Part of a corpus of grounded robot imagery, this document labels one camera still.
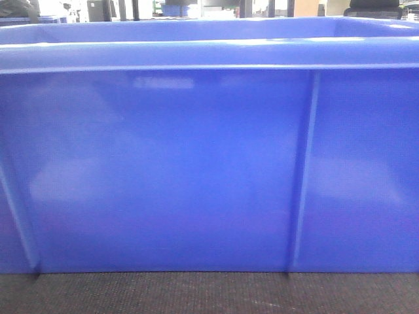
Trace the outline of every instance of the blue plastic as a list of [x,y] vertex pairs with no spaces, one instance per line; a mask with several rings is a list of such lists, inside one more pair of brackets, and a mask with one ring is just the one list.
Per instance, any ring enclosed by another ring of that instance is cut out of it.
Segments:
[[[57,16],[40,16],[38,20],[42,24],[61,23],[61,19]],[[29,18],[0,18],[0,26],[25,25],[30,23],[31,20]]]
[[179,6],[179,5],[162,5],[162,13],[163,16],[180,16],[182,10],[182,16],[189,15],[189,7],[188,6]]
[[419,271],[419,25],[36,25],[0,43],[0,271]]

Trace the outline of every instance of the gray carpet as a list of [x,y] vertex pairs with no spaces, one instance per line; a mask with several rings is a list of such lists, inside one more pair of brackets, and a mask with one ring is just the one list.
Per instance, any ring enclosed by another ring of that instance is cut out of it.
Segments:
[[419,275],[0,275],[0,313],[419,314]]

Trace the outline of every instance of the black chair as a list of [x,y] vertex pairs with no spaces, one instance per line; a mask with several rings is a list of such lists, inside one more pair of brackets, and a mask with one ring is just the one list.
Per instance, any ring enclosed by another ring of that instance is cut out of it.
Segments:
[[400,20],[403,9],[399,0],[351,0],[344,16]]

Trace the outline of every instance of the plastic bin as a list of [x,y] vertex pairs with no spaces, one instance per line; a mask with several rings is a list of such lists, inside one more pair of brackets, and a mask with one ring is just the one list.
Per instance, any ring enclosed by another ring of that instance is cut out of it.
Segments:
[[419,25],[113,25],[0,29],[2,272],[419,270]]
[[[38,17],[39,23],[42,24],[57,24],[60,23],[60,18],[57,16],[40,16]],[[0,18],[0,26],[13,26],[30,24],[29,18]]]
[[189,7],[180,5],[162,5],[163,16],[189,16]]

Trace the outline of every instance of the blue container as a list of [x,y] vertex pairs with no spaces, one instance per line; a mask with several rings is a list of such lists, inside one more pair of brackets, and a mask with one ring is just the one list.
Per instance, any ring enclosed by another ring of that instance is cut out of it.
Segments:
[[0,29],[0,270],[419,271],[418,35]]
[[[38,17],[39,23],[42,24],[57,24],[61,23],[61,20],[57,16],[40,16]],[[0,26],[14,26],[30,24],[29,18],[0,18]]]
[[162,5],[163,16],[189,16],[189,7],[180,5]]
[[68,23],[68,16],[61,16],[60,23]]

